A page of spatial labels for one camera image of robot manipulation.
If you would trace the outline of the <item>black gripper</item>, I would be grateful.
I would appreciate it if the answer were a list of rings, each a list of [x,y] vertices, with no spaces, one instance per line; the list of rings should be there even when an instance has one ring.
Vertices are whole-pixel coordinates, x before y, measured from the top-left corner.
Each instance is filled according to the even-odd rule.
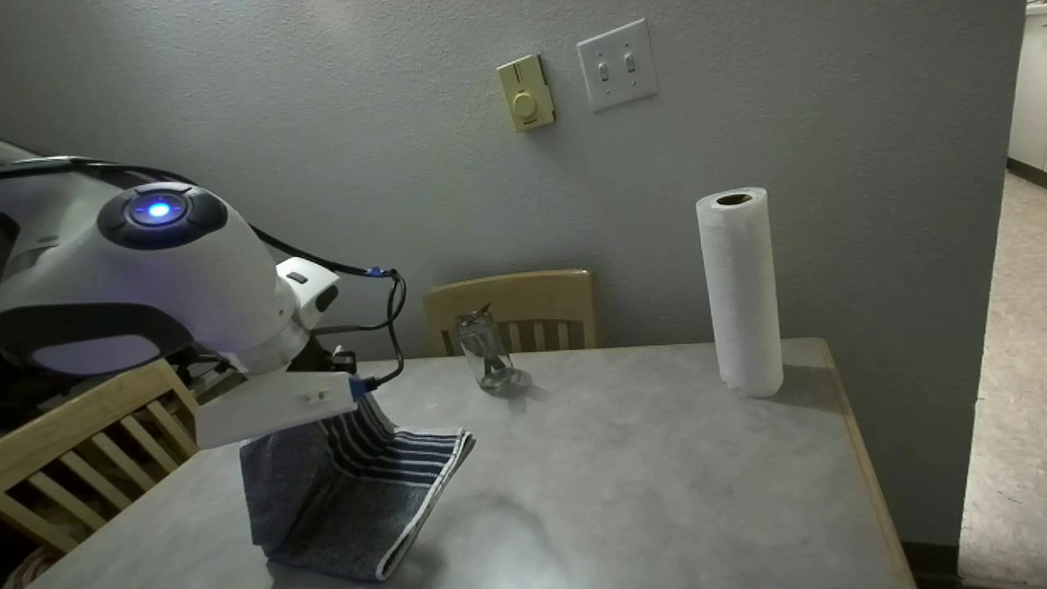
[[[345,346],[322,346],[318,337],[287,365],[290,373],[354,373],[357,353]]]

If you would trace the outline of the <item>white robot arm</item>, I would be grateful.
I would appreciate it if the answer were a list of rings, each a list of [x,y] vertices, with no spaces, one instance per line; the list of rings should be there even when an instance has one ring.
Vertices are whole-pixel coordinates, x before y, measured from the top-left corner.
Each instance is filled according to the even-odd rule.
[[[4,148],[0,353],[69,376],[202,346],[237,373],[285,370],[335,274],[274,258],[212,189]]]

